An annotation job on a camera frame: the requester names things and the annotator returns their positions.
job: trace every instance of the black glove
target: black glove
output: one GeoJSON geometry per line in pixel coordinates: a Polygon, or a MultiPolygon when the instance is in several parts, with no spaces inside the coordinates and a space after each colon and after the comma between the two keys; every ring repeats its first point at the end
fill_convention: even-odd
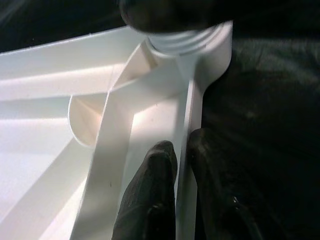
{"type": "Polygon", "coordinates": [[[112,240],[175,239],[177,169],[171,142],[162,141],[148,151],[124,192],[112,240]]]}
{"type": "Polygon", "coordinates": [[[147,33],[205,29],[295,4],[295,0],[119,0],[124,21],[147,33]]]}

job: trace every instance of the gloved finger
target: gloved finger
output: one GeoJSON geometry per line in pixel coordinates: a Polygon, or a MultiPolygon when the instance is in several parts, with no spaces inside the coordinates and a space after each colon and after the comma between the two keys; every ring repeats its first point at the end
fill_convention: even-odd
{"type": "Polygon", "coordinates": [[[138,31],[170,33],[205,29],[221,22],[294,4],[294,0],[119,0],[123,20],[138,31]]]}

